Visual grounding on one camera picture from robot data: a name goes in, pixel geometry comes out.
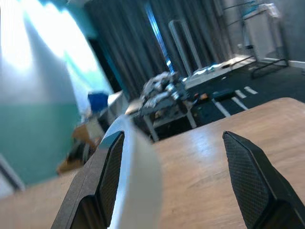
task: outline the dark curtain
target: dark curtain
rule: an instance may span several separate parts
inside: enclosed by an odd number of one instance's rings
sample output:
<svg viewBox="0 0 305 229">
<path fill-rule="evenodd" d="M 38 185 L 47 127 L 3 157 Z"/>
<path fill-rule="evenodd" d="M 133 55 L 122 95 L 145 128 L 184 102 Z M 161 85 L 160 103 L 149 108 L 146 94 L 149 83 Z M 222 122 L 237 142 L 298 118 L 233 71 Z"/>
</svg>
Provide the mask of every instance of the dark curtain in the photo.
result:
<svg viewBox="0 0 305 229">
<path fill-rule="evenodd" d="M 143 85 L 163 71 L 188 76 L 169 29 L 172 20 L 186 22 L 203 67 L 230 59 L 221 8 L 218 0 L 92 0 L 85 5 L 129 99 L 139 97 Z M 177 32 L 195 71 L 179 24 Z"/>
</svg>

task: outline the blue object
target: blue object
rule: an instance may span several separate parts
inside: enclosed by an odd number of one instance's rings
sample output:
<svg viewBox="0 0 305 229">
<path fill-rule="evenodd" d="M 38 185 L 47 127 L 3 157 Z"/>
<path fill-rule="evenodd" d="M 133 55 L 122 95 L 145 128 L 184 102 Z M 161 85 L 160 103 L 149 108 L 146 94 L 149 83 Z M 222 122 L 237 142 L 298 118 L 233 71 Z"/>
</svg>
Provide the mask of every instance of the blue object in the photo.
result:
<svg viewBox="0 0 305 229">
<path fill-rule="evenodd" d="M 93 113 L 99 112 L 108 106 L 108 95 L 103 92 L 88 94 L 91 110 Z"/>
</svg>

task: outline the table leg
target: table leg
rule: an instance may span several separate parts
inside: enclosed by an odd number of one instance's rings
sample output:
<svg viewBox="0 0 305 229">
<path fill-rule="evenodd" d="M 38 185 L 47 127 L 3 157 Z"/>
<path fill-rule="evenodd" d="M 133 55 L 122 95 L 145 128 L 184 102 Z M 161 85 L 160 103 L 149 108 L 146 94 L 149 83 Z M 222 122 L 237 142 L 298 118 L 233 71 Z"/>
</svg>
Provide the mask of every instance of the table leg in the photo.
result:
<svg viewBox="0 0 305 229">
<path fill-rule="evenodd" d="M 153 128 L 153 123 L 152 123 L 150 117 L 148 115 L 144 115 L 143 119 L 144 119 L 144 121 L 145 121 L 145 123 L 146 123 L 146 125 L 147 125 L 147 127 L 149 129 L 149 131 L 151 132 L 153 140 L 155 142 L 159 141 L 159 137 L 158 137 L 156 131 Z"/>
<path fill-rule="evenodd" d="M 190 110 L 186 113 L 186 116 L 187 116 L 187 118 L 188 118 L 188 120 L 189 120 L 189 122 L 190 122 L 192 128 L 193 128 L 193 129 L 196 128 L 197 125 L 196 125 L 196 122 L 195 122 L 195 120 L 194 120 L 194 118 L 193 118 L 192 113 L 191 113 Z"/>
</svg>

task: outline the table surface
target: table surface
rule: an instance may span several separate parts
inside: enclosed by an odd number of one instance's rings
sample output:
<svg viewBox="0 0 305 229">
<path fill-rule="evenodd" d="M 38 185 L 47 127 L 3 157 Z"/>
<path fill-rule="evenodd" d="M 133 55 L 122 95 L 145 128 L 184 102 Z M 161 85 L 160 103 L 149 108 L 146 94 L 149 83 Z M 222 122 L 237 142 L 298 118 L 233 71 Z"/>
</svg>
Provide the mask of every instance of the table surface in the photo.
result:
<svg viewBox="0 0 305 229">
<path fill-rule="evenodd" d="M 163 169 L 160 228 L 245 228 L 230 182 L 224 130 L 261 147 L 305 203 L 305 104 L 282 98 L 155 144 Z M 74 175 L 1 200 L 1 227 L 50 228 Z"/>
</svg>

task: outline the floor marking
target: floor marking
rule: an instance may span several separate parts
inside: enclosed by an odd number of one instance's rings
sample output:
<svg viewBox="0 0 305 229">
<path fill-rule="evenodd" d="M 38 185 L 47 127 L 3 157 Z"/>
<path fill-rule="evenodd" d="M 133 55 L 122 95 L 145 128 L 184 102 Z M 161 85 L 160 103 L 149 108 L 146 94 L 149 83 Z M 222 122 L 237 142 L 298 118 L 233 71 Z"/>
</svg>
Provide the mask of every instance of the floor marking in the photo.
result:
<svg viewBox="0 0 305 229">
<path fill-rule="evenodd" d="M 232 97 L 232 100 L 239 105 L 242 109 L 244 109 L 245 111 L 248 110 L 248 107 L 246 107 L 238 98 L 236 98 L 235 96 Z"/>
<path fill-rule="evenodd" d="M 249 87 L 249 86 L 246 86 L 246 87 L 244 87 L 244 89 L 247 91 L 247 92 L 249 92 L 249 93 L 251 93 L 251 94 L 257 94 L 258 92 L 256 92 L 255 90 L 253 90 L 251 87 Z"/>
<path fill-rule="evenodd" d="M 236 90 L 235 93 L 241 98 L 241 99 L 244 99 L 246 98 L 247 96 L 241 92 L 241 90 Z"/>
<path fill-rule="evenodd" d="M 220 102 L 216 102 L 215 99 L 212 99 L 212 102 L 215 104 L 215 106 L 220 110 L 221 113 L 223 113 L 224 116 L 230 117 L 230 113 L 221 105 Z"/>
</svg>

